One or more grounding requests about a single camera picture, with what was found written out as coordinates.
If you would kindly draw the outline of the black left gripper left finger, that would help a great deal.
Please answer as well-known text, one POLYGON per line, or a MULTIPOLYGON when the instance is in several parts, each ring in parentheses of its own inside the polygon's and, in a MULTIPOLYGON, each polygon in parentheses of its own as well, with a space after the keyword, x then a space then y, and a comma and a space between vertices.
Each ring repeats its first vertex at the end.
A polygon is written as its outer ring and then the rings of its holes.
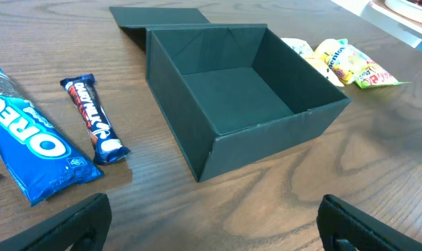
POLYGON ((0 242, 0 251, 101 251, 112 221, 106 194, 96 193, 0 242))

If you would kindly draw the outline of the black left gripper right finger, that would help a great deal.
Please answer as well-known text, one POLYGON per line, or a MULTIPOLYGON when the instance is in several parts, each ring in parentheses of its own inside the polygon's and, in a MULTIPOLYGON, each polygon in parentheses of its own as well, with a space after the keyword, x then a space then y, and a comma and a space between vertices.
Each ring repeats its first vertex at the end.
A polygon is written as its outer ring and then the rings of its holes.
POLYGON ((325 250, 422 251, 422 243, 334 195, 324 195, 317 228, 325 250))

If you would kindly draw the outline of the blue Oreo cookie pack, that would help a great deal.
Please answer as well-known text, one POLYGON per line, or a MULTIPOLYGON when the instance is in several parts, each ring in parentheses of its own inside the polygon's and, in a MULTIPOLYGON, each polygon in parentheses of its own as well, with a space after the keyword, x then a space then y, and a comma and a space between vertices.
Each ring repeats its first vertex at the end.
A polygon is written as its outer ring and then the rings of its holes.
POLYGON ((0 156, 31 205, 103 176, 1 69, 0 156))

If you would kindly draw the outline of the blue Dairy Milk bar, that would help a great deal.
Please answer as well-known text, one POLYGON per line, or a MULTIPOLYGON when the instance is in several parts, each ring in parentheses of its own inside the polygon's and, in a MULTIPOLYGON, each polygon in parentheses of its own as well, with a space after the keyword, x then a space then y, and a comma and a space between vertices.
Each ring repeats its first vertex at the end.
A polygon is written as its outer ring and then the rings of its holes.
POLYGON ((60 81, 68 93, 86 125, 92 147, 95 151, 93 162, 109 165, 120 161, 130 153, 117 137, 95 89, 93 74, 65 78, 60 81))

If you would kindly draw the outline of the green Haribo gummy bag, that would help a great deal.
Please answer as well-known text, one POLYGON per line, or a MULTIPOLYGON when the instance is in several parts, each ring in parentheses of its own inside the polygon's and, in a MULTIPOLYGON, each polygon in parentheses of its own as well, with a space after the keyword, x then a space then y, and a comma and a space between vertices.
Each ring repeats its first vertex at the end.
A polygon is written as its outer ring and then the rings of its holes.
POLYGON ((369 89, 380 86, 393 86, 399 84, 406 84, 407 82, 399 82, 391 73, 382 68, 378 63, 373 61, 369 56, 350 45, 350 48, 360 58, 362 58, 366 65, 363 67, 359 76, 354 81, 360 89, 369 89))

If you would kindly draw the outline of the dark green cardboard box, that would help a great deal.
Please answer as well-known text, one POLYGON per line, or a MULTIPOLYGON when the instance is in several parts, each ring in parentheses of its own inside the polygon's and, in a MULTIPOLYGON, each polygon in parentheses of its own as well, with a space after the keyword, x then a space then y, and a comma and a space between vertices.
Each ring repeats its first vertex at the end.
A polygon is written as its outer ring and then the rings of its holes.
POLYGON ((265 24, 196 8, 112 6, 146 54, 146 81, 196 181, 319 137, 350 99, 265 24))

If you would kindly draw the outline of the yellow sunflower seed bag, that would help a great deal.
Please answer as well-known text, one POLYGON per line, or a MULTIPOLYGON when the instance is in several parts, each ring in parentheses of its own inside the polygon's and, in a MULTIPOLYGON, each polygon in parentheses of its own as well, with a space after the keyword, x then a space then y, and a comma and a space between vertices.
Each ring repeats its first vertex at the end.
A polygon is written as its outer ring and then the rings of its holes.
POLYGON ((323 60, 314 57, 314 51, 306 41, 298 38, 281 38, 281 40, 303 57, 315 70, 330 81, 330 83, 337 87, 344 86, 323 60))

